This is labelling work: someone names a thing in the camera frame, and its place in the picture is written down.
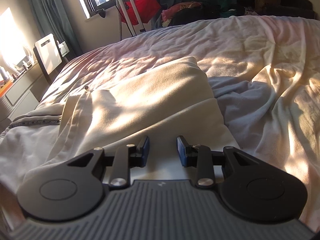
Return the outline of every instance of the screw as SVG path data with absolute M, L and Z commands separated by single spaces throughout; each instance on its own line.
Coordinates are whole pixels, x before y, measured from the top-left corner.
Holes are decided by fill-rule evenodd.
M 211 186 L 212 184 L 213 184 L 213 180 L 209 178 L 202 178 L 198 180 L 199 186 L 208 187 L 208 186 Z
M 125 185 L 127 183 L 127 181 L 123 178 L 115 178 L 111 181 L 111 185 L 115 186 L 115 187 L 121 187 L 123 185 Z

